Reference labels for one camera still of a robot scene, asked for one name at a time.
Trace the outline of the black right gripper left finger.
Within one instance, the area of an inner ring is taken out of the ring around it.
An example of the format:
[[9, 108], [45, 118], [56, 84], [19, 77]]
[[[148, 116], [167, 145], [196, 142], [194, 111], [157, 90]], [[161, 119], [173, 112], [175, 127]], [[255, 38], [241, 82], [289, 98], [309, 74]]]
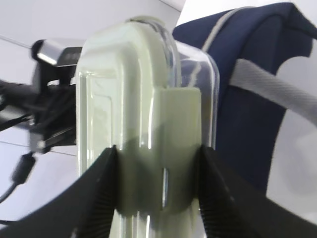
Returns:
[[2, 238], [107, 238], [117, 203], [116, 148], [51, 202], [1, 229]]

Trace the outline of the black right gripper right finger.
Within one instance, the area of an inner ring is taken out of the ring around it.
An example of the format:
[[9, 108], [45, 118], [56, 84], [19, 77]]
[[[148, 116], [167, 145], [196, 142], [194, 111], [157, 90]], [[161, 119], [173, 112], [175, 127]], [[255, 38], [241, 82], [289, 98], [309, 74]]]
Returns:
[[315, 238], [317, 226], [236, 174], [211, 147], [198, 152], [198, 199], [208, 238]]

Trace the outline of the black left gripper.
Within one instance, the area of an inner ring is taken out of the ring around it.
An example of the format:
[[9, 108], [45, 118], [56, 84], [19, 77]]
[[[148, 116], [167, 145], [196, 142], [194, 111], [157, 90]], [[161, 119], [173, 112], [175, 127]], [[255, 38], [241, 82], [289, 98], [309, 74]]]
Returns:
[[0, 129], [29, 132], [29, 148], [47, 153], [76, 144], [75, 65], [37, 63], [32, 84], [0, 82]]

